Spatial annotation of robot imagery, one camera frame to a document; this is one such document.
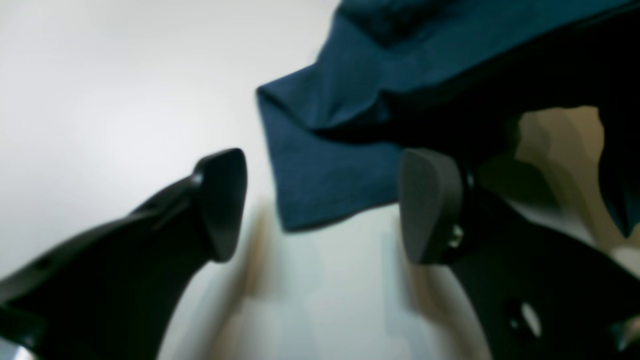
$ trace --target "screw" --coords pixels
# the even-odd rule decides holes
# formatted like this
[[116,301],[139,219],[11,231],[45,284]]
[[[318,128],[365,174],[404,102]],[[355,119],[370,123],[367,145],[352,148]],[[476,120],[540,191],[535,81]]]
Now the screw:
[[458,224],[454,224],[451,230],[451,239],[449,240],[449,246],[452,248],[457,248],[460,246],[462,242],[462,238],[465,236],[465,232]]

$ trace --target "dark blue cloth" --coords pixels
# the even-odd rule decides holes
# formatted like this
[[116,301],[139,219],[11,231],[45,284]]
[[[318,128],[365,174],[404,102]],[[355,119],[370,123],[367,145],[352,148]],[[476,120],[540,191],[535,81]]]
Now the dark blue cloth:
[[[501,149],[493,119],[545,106],[602,105],[605,96],[584,91],[581,81],[543,99],[536,98],[536,85],[522,84],[530,80],[548,91],[542,80],[548,74],[584,77],[576,70],[591,71],[581,65],[584,58],[576,52],[554,58],[550,48],[566,52],[558,42],[612,23],[636,4],[344,0],[315,64],[258,89],[284,227],[301,229],[395,201],[405,146],[480,160]],[[591,46],[590,37],[581,49]],[[535,76],[527,64],[547,53],[542,62],[549,65]],[[590,65],[606,67],[596,59]],[[487,120],[469,123],[479,117]],[[628,234],[640,213],[625,218],[633,213],[628,201],[616,201],[607,204]]]

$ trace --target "black plastic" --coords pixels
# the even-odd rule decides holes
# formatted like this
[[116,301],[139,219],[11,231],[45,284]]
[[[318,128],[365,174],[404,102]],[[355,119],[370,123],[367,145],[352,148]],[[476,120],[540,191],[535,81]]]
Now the black plastic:
[[[423,174],[411,169],[403,168],[403,181],[419,183]],[[459,177],[471,175],[462,170]],[[465,181],[460,214],[465,234],[459,246],[407,256],[412,261],[433,259],[430,263],[451,268],[481,322],[493,360],[638,358],[639,344],[621,348],[617,329],[640,315],[640,281],[605,254],[530,223],[473,183]],[[424,210],[403,207],[405,199],[415,201],[415,197],[410,192],[401,196],[403,229],[429,226]],[[536,314],[539,329],[523,315],[525,305]]]
[[428,149],[407,149],[400,162],[399,200],[406,255],[434,264],[459,222],[463,181],[456,162]]
[[182,292],[236,248],[246,192],[239,149],[201,160],[129,216],[0,282],[0,336],[47,360],[153,360]]

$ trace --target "dark fabric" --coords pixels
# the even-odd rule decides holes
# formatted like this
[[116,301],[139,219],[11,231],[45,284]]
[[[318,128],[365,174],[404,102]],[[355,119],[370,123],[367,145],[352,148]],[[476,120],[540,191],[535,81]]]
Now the dark fabric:
[[605,146],[600,155],[600,193],[609,213],[628,237],[640,222],[640,17],[618,22],[599,35],[602,93],[600,121]]
[[[636,4],[345,0],[315,64],[258,89],[284,227],[396,200],[403,147],[426,146],[473,163],[504,150],[502,122],[522,112],[583,104],[620,109],[603,90],[615,86],[602,75],[615,57],[601,33],[632,31],[609,24],[633,24],[624,15]],[[605,123],[610,127],[617,120]],[[635,158],[625,159],[605,164],[605,172],[621,174]],[[640,194],[637,182],[628,171],[602,174],[612,189],[602,189],[605,202],[628,234],[640,220],[629,202]],[[626,195],[621,178],[628,180]]]

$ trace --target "white wall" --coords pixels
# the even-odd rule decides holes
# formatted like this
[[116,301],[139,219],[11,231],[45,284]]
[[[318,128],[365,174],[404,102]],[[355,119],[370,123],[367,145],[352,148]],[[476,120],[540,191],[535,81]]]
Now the white wall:
[[[239,251],[194,278],[160,359],[489,358],[451,273],[406,264],[397,206],[306,233],[278,225],[254,91],[313,62],[335,5],[4,0],[0,277],[240,147]],[[579,220],[559,227],[589,238]]]

